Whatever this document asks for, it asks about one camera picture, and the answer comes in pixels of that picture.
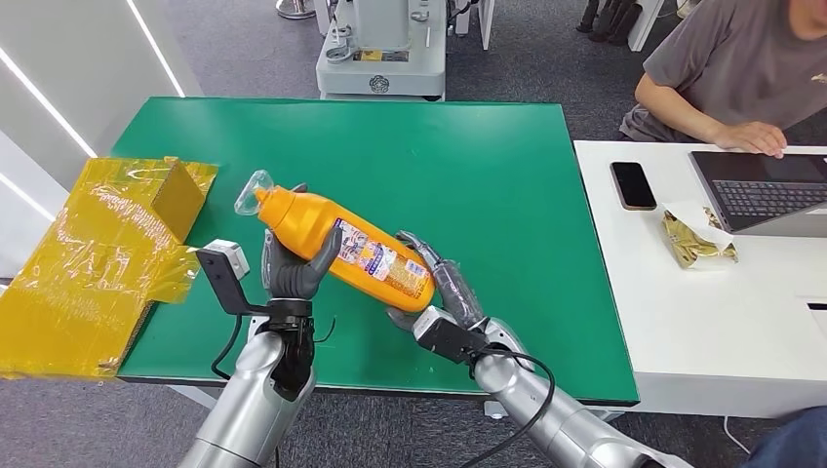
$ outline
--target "green table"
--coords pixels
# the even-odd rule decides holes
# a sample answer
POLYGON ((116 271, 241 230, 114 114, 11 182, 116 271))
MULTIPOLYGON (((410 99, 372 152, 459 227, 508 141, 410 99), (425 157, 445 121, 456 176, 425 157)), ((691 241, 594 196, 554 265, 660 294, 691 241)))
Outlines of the green table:
MULTIPOLYGON (((233 213, 256 169, 302 181, 387 232, 407 229, 456 259, 489 315, 504 319, 558 385, 587 402, 637 401, 623 334, 563 112, 552 104, 151 98, 113 156, 219 165, 187 245, 238 242, 252 273, 263 224, 233 213)), ((479 393, 463 367, 419 348, 372 298, 328 277, 314 300, 320 386, 479 393)), ((183 304, 159 304, 120 369, 127 379, 216 382, 210 361, 233 318, 199 275, 183 304)), ((239 339, 224 362, 232 366, 239 339)))

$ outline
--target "bottle cap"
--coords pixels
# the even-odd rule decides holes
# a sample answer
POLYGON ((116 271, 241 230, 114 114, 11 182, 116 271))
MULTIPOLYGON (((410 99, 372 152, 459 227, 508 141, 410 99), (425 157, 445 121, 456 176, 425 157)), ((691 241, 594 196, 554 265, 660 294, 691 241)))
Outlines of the bottle cap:
POLYGON ((256 215, 261 210, 261 202, 274 186, 273 179, 267 171, 255 171, 235 201, 235 213, 243 216, 256 215))

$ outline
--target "person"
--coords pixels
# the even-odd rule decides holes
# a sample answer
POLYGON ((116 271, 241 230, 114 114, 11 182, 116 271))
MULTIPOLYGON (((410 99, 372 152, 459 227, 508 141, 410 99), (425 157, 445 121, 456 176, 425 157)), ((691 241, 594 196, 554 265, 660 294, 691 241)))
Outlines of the person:
POLYGON ((827 466, 827 407, 806 409, 763 438, 740 468, 827 466))
POLYGON ((783 157, 827 107, 827 0, 703 0, 644 62, 624 139, 783 157))

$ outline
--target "bottle label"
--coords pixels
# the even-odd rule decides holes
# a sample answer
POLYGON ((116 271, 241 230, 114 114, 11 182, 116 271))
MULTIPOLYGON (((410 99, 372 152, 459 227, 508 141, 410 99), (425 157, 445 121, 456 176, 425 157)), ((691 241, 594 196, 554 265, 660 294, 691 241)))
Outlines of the bottle label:
POLYGON ((422 295, 428 281, 428 271, 424 266, 369 239, 367 234, 341 218, 335 221, 334 226, 342 231, 338 252, 341 260, 359 266, 371 277, 410 297, 419 298, 422 295))

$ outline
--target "smartphone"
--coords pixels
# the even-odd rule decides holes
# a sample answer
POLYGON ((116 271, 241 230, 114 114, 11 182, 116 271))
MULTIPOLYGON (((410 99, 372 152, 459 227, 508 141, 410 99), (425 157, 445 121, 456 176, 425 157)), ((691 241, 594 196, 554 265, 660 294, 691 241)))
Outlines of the smartphone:
POLYGON ((651 194, 644 168, 638 163, 611 163, 614 185, 626 210, 654 210, 657 203, 651 194))

